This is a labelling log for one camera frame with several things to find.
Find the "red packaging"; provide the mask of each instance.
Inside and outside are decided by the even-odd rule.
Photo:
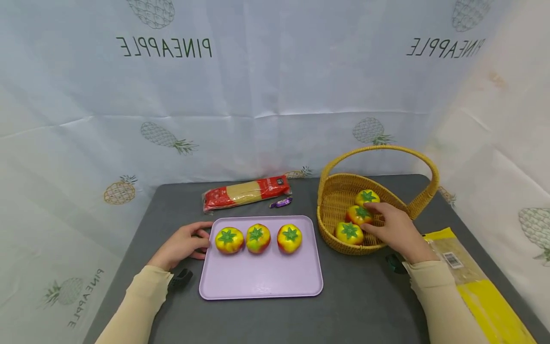
[[[263,178],[253,182],[208,190],[202,195],[202,210],[211,212],[214,209],[232,208],[291,193],[286,176]]]

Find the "yellow-red tomato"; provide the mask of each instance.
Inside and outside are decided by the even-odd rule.
[[[362,206],[352,205],[345,213],[345,220],[361,226],[363,223],[372,222],[372,214]]]
[[[277,233],[277,245],[285,253],[294,253],[302,245],[302,232],[292,223],[282,226]]]
[[[350,245],[361,245],[365,238],[361,228],[351,222],[339,222],[334,231],[334,236],[341,242]]]
[[[244,237],[240,230],[226,227],[216,235],[216,248],[224,254],[233,254],[241,250]]]
[[[355,196],[355,205],[363,206],[363,203],[380,202],[380,196],[376,192],[367,189],[363,190]]]
[[[269,229],[257,223],[246,231],[246,248],[252,253],[262,253],[271,242]]]

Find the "backdrop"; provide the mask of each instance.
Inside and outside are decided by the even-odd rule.
[[[426,149],[444,196],[548,329],[549,11],[518,3]]]
[[[4,0],[0,341],[79,342],[161,184],[421,150],[507,6]],[[412,170],[370,154],[341,169]]]

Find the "spaghetti package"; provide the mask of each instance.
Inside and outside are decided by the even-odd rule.
[[[460,296],[489,343],[536,344],[508,302],[450,228],[426,234],[425,239],[449,266]]]
[[[202,210],[209,213],[214,209],[232,208],[291,193],[286,176],[263,178],[208,190],[202,194]]]

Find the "pineapple text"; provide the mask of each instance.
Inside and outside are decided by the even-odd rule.
[[[82,312],[85,309],[86,302],[88,302],[88,297],[94,291],[94,287],[97,286],[97,284],[100,281],[101,274],[104,272],[105,271],[101,269],[97,269],[96,274],[93,276],[92,281],[86,286],[84,294],[82,294],[82,297],[78,301],[76,312],[73,314],[73,319],[69,321],[69,323],[67,324],[68,327],[74,328],[76,326],[76,323],[80,320],[80,317],[83,314]]]
[[[125,57],[131,56],[149,56],[149,57],[212,57],[212,48],[210,47],[210,39],[160,39],[154,37],[135,37],[130,39],[117,37],[117,40],[122,41],[120,46],[123,49]]]
[[[482,40],[464,40],[464,41],[454,41],[451,44],[451,40],[444,40],[439,38],[414,38],[414,45],[411,45],[412,51],[410,50],[407,56],[426,56],[431,57],[435,52],[435,56],[439,58],[461,58],[461,57],[470,57],[476,55],[485,39]]]

